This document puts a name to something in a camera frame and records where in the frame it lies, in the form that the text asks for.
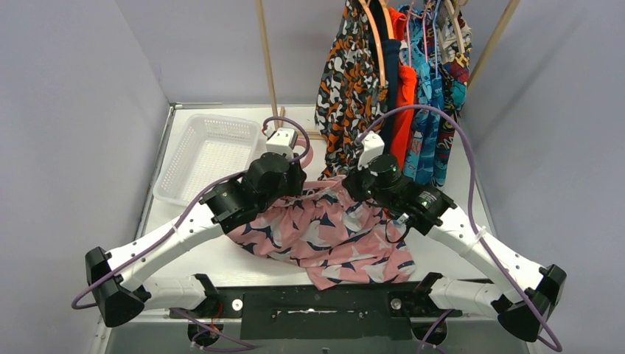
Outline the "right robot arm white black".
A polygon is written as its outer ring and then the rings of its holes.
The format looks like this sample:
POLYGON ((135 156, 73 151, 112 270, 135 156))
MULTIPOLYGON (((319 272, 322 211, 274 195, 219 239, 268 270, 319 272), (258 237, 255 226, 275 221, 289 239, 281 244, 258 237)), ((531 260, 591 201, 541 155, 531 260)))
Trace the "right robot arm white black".
POLYGON ((430 272, 416 292, 441 310, 478 314, 514 337, 536 342, 558 305, 567 274, 540 265, 500 242, 484 228, 471 227, 467 213, 448 195, 401 174, 394 156, 383 154, 368 167, 349 169, 343 185, 355 201, 371 201, 391 219, 454 251, 487 281, 453 280, 430 272))

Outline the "pink shark print shorts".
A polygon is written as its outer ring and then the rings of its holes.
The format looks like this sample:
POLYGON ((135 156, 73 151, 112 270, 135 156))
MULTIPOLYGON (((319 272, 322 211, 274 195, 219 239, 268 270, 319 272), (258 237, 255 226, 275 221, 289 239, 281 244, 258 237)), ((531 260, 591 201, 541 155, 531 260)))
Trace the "pink shark print shorts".
POLYGON ((406 228, 371 201, 356 202, 344 176, 308 181, 228 237, 261 258, 293 264, 324 290, 342 282, 406 282, 416 270, 406 228))

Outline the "orange camouflage shorts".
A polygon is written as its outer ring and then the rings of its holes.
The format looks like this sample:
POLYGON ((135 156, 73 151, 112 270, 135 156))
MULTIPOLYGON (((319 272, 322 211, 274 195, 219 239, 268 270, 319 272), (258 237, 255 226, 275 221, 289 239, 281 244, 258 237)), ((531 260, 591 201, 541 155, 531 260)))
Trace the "orange camouflage shorts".
POLYGON ((357 164, 357 138, 387 109, 373 23, 362 1, 345 2, 316 98, 315 126, 326 143, 320 181, 357 164))

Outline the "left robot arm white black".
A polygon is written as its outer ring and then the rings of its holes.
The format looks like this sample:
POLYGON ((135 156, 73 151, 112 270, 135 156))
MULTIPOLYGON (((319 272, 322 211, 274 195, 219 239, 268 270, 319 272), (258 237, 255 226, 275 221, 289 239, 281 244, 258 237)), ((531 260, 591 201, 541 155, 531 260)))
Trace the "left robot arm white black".
POLYGON ((217 291, 205 274, 157 278, 155 273, 194 247, 251 223, 275 201, 299 194, 306 174, 302 157, 263 153, 247 170, 201 190, 180 216, 126 245, 85 254, 87 291, 107 327, 145 310, 180 308, 205 315, 217 291))

